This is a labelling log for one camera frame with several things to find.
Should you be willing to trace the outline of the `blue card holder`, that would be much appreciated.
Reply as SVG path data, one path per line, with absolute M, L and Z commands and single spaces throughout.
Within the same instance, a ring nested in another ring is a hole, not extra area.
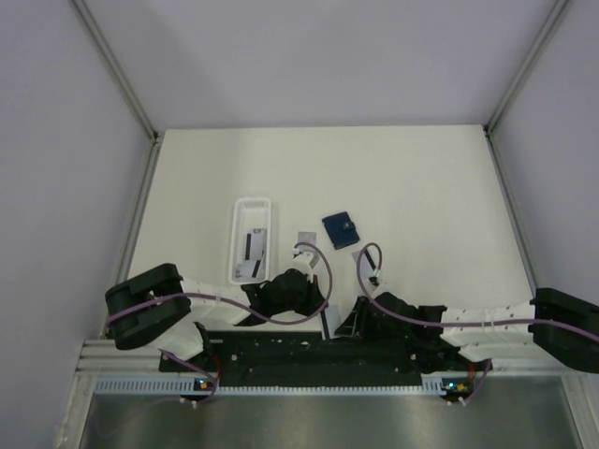
M 341 250 L 360 241 L 357 227 L 347 211 L 324 217 L 322 224 L 335 250 Z

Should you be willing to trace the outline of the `white plastic basket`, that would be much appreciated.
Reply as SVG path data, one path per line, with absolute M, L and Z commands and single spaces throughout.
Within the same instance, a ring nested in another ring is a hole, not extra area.
M 232 284 L 269 279 L 271 234 L 272 203 L 268 198 L 243 197 L 235 202 L 227 271 Z

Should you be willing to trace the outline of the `silver card black stripe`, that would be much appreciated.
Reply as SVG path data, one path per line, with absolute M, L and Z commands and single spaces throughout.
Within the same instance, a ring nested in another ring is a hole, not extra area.
M 336 339 L 337 336 L 335 331 L 342 323 L 339 307 L 334 304 L 328 304 L 328 306 L 320 312 L 320 321 L 323 339 Z

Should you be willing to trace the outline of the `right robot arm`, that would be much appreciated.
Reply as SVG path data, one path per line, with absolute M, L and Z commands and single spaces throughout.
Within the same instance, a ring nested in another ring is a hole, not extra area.
M 481 369 L 491 359 L 598 371 L 597 307 L 551 288 L 518 305 L 483 309 L 413 306 L 381 292 L 358 297 L 334 334 L 396 347 L 421 373 Z

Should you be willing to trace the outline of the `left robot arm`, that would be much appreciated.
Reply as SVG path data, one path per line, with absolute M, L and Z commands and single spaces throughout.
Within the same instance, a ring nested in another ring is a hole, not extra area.
M 152 347 L 191 370 L 203 370 L 212 360 L 207 326 L 230 330 L 309 322 L 330 300 L 333 278 L 331 269 L 326 271 L 326 291 L 312 268 L 302 264 L 271 281 L 219 287 L 186 279 L 174 264 L 165 263 L 105 293 L 107 326 L 121 351 Z

